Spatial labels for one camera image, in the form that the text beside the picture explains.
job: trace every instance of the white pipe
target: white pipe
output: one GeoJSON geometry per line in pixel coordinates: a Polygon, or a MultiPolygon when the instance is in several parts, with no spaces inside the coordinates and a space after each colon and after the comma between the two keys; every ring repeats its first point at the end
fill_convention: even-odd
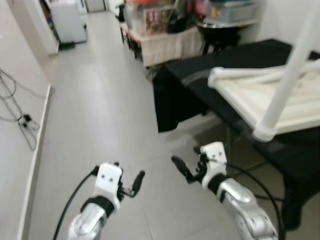
{"type": "Polygon", "coordinates": [[[253,137],[262,142],[271,141],[277,134],[276,124],[283,112],[287,100],[291,95],[296,81],[301,72],[301,68],[308,59],[315,43],[320,36],[320,1],[314,0],[310,13],[298,39],[298,42],[290,54],[287,68],[283,78],[271,100],[271,103],[264,113],[264,116],[253,130],[253,137]]]}
{"type": "MultiPolygon", "coordinates": [[[[262,75],[262,76],[256,76],[256,77],[251,77],[248,78],[246,80],[243,80],[240,84],[241,85],[247,85],[247,84],[266,84],[266,83],[270,83],[270,82],[275,82],[280,80],[284,74],[285,74],[286,69],[283,68],[281,70],[272,72],[270,74],[266,74],[266,75],[262,75]]],[[[317,71],[320,72],[320,59],[319,60],[315,60],[312,62],[307,63],[301,70],[301,72],[299,72],[299,76],[302,74],[305,74],[307,72],[313,72],[313,71],[317,71]]]]}
{"type": "Polygon", "coordinates": [[[265,74],[274,73],[280,70],[284,66],[273,66],[266,68],[224,68],[224,67],[214,67],[211,71],[211,77],[219,79],[239,79],[251,76],[260,76],[265,74]]]}

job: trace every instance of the white pole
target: white pole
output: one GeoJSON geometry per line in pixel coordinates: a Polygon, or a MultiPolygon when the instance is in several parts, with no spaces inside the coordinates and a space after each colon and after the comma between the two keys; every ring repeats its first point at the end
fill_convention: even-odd
{"type": "Polygon", "coordinates": [[[320,40],[320,0],[314,0],[306,18],[301,35],[290,54],[283,78],[261,122],[253,130],[252,135],[259,141],[269,142],[277,134],[276,124],[293,88],[296,86],[301,69],[305,65],[316,42],[320,40]]]}

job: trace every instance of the baseboard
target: baseboard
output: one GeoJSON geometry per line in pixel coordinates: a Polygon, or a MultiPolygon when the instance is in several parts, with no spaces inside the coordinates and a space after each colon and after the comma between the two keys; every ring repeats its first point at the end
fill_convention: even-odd
{"type": "Polygon", "coordinates": [[[40,160],[42,155],[44,137],[46,133],[48,113],[50,109],[51,96],[54,89],[50,85],[46,93],[46,100],[44,104],[44,111],[41,118],[41,124],[39,129],[39,134],[37,136],[37,146],[33,154],[31,167],[27,179],[26,190],[24,194],[23,206],[21,211],[21,218],[19,223],[19,229],[16,236],[16,240],[27,240],[29,235],[29,227],[31,222],[31,214],[33,208],[33,202],[36,192],[36,185],[38,179],[38,172],[40,166],[40,160]]]}

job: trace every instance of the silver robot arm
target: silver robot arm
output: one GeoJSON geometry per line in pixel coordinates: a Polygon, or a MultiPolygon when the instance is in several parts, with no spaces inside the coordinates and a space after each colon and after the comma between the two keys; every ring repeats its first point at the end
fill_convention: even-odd
{"type": "Polygon", "coordinates": [[[234,219],[242,240],[278,240],[278,234],[266,212],[258,205],[253,193],[227,176],[227,158],[222,142],[200,148],[198,174],[193,176],[184,161],[172,156],[172,161],[187,182],[200,182],[212,191],[234,219]]]}
{"type": "Polygon", "coordinates": [[[93,197],[82,206],[81,212],[69,226],[68,240],[100,240],[102,228],[111,214],[115,214],[124,196],[134,198],[140,190],[145,172],[141,171],[131,188],[123,188],[122,168],[118,163],[103,163],[95,181],[93,197]]]}

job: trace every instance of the door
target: door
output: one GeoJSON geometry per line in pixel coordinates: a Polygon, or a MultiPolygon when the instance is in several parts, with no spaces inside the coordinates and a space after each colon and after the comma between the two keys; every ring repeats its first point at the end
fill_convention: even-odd
{"type": "Polygon", "coordinates": [[[76,0],[76,7],[78,8],[80,14],[86,14],[88,12],[85,0],[76,0]]]}
{"type": "Polygon", "coordinates": [[[104,0],[85,0],[85,2],[86,6],[88,7],[88,12],[98,12],[106,10],[104,0]]]}

